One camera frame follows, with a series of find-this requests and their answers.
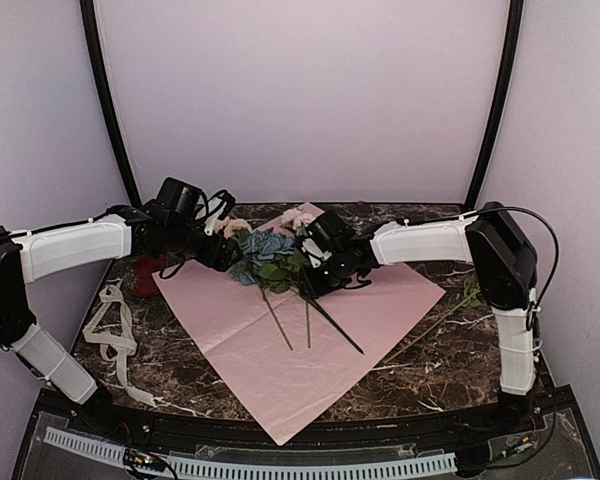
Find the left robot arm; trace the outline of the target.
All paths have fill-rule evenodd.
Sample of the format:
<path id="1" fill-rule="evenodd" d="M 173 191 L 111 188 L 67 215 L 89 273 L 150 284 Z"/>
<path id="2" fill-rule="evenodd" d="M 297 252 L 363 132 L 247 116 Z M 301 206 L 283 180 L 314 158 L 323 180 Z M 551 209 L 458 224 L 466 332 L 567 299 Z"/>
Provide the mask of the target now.
<path id="1" fill-rule="evenodd" d="M 215 198 L 208 214 L 118 205 L 104 214 L 53 227 L 9 232 L 0 226 L 0 349 L 11 350 L 71 402 L 100 436 L 121 427 L 120 412 L 105 390 L 53 336 L 40 326 L 27 299 L 27 285 L 49 275 L 103 260 L 141 254 L 194 259 L 216 271 L 235 264 L 237 243 L 216 232 L 234 201 Z"/>

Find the purple and pink wrapping paper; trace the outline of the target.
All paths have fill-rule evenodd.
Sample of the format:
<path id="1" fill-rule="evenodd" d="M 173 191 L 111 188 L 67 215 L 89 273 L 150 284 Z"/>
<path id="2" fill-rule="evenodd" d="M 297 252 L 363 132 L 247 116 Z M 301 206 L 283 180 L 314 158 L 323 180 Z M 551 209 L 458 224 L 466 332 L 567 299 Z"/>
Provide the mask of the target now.
<path id="1" fill-rule="evenodd" d="M 445 294 L 405 264 L 370 277 L 368 287 L 319 299 L 332 322 L 294 293 L 262 294 L 196 261 L 155 282 L 216 373 L 282 446 L 354 387 Z"/>

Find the pink fake flower stem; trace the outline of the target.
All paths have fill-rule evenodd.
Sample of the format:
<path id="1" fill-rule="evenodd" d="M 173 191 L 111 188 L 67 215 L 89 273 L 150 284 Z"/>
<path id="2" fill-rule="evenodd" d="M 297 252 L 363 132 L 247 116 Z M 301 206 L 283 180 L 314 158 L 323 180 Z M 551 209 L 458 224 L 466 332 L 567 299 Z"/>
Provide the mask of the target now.
<path id="1" fill-rule="evenodd" d="M 300 237 L 305 233 L 306 227 L 315 219 L 315 216 L 306 213 L 301 207 L 294 207 L 286 210 L 282 214 L 281 226 L 285 231 L 289 231 L 293 234 L 296 240 L 296 248 L 301 249 Z M 310 319 L 310 305 L 305 302 L 305 329 L 306 329 L 306 342 L 307 347 L 312 347 L 311 338 L 311 319 Z"/>

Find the white fake flower stem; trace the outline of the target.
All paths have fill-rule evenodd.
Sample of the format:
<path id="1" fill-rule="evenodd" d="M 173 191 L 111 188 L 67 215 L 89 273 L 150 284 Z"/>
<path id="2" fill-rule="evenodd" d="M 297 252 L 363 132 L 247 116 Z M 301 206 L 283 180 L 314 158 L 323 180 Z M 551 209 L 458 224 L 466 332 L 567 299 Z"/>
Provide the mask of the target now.
<path id="1" fill-rule="evenodd" d="M 245 219 L 241 218 L 225 218 L 216 222 L 214 232 L 221 234 L 225 239 L 229 239 L 237 235 L 239 232 L 246 231 L 251 233 L 252 227 Z"/>

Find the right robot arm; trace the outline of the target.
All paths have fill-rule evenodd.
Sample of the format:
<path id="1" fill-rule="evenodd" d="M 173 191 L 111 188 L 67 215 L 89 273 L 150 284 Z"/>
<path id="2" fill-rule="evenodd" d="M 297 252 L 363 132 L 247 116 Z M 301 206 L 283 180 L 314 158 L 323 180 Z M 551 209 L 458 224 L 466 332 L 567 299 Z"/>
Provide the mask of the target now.
<path id="1" fill-rule="evenodd" d="M 411 263 L 455 262 L 473 269 L 482 299 L 496 320 L 500 390 L 508 396 L 490 413 L 501 434 L 529 416 L 541 339 L 538 314 L 547 292 L 538 283 L 538 252 L 515 214 L 549 223 L 534 211 L 489 202 L 483 208 L 439 220 L 392 220 L 357 230 L 337 213 L 320 214 L 299 235 L 310 262 L 303 286 L 311 299 L 368 285 L 372 270 Z"/>

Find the blue fake flower stem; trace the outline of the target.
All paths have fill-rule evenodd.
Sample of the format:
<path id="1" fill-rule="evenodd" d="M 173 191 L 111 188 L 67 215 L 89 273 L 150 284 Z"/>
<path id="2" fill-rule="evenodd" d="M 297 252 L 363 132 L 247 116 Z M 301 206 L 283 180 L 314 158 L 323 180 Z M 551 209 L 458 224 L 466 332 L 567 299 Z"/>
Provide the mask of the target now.
<path id="1" fill-rule="evenodd" d="M 304 301 L 305 320 L 310 323 L 310 309 L 315 309 L 358 353 L 362 347 L 319 304 L 318 287 L 312 283 L 313 269 L 297 246 L 297 238 L 265 230 L 236 231 L 231 240 L 241 248 L 242 258 L 230 268 L 231 278 L 244 286 L 255 285 L 268 313 L 281 334 L 287 348 L 294 347 L 269 299 L 270 294 L 293 293 Z"/>

